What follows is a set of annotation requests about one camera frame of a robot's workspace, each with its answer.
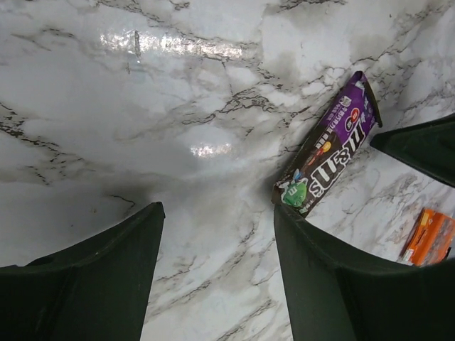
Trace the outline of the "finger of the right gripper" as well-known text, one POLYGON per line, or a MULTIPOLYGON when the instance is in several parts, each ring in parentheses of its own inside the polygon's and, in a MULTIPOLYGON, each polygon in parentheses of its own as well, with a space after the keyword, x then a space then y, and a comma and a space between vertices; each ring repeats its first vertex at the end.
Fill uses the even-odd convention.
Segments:
POLYGON ((454 187, 454 115, 374 135, 370 145, 434 180, 454 187))

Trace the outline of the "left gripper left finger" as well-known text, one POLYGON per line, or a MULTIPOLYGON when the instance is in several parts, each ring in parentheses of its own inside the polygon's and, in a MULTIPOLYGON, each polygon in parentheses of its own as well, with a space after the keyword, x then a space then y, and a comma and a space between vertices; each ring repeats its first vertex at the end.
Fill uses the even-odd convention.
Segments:
POLYGON ((67 249, 1 268, 1 339, 139 340, 164 220, 154 202, 67 249))

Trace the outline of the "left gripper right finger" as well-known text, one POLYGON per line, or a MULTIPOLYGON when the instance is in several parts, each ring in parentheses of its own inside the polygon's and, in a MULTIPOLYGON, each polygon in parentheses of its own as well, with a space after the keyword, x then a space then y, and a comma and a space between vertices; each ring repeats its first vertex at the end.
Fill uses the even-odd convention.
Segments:
POLYGON ((388 261, 281 205, 274 233, 295 340, 454 339, 453 260, 388 261))

